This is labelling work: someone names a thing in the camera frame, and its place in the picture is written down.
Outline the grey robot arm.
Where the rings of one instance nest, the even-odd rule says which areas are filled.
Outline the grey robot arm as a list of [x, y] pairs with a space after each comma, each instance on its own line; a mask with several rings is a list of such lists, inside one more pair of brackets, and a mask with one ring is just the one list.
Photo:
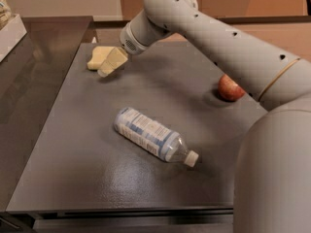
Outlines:
[[311, 63], [202, 14], [196, 0], [144, 0], [120, 41], [140, 54], [173, 33], [267, 111], [238, 154], [233, 232], [311, 233]]

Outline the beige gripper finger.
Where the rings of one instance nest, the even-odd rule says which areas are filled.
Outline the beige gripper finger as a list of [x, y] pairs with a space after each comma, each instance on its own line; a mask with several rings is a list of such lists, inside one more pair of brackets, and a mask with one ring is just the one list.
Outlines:
[[97, 73], [106, 78], [120, 68], [128, 60], [128, 54], [123, 48], [113, 48], [102, 62]]

